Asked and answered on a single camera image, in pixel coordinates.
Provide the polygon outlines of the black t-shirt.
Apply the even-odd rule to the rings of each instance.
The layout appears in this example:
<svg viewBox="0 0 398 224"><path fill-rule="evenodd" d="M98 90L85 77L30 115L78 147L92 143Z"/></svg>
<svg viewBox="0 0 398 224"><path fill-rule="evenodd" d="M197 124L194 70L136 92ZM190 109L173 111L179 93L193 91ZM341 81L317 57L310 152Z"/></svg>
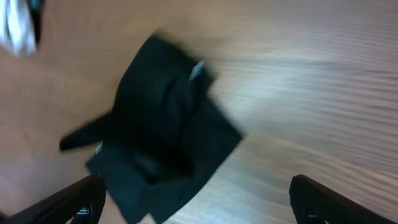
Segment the black t-shirt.
<svg viewBox="0 0 398 224"><path fill-rule="evenodd" d="M150 36L124 73L114 105L60 140L63 151L97 144L86 167L100 175L128 223L163 223L186 205L242 134L208 96L202 60Z"/></svg>

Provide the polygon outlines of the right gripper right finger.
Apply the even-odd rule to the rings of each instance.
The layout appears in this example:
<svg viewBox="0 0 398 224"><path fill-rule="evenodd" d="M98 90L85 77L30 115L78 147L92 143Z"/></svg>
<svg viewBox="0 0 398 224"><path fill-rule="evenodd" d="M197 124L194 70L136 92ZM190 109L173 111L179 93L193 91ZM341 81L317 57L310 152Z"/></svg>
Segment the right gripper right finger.
<svg viewBox="0 0 398 224"><path fill-rule="evenodd" d="M290 206L298 224L397 224L307 177L292 177Z"/></svg>

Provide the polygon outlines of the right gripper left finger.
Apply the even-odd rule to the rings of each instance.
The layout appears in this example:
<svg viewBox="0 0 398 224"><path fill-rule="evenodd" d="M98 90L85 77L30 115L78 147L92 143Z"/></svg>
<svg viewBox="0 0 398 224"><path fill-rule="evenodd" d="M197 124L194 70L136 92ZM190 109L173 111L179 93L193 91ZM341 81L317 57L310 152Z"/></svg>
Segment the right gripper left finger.
<svg viewBox="0 0 398 224"><path fill-rule="evenodd" d="M97 224L106 200L106 186L98 175L89 175L10 217L2 224Z"/></svg>

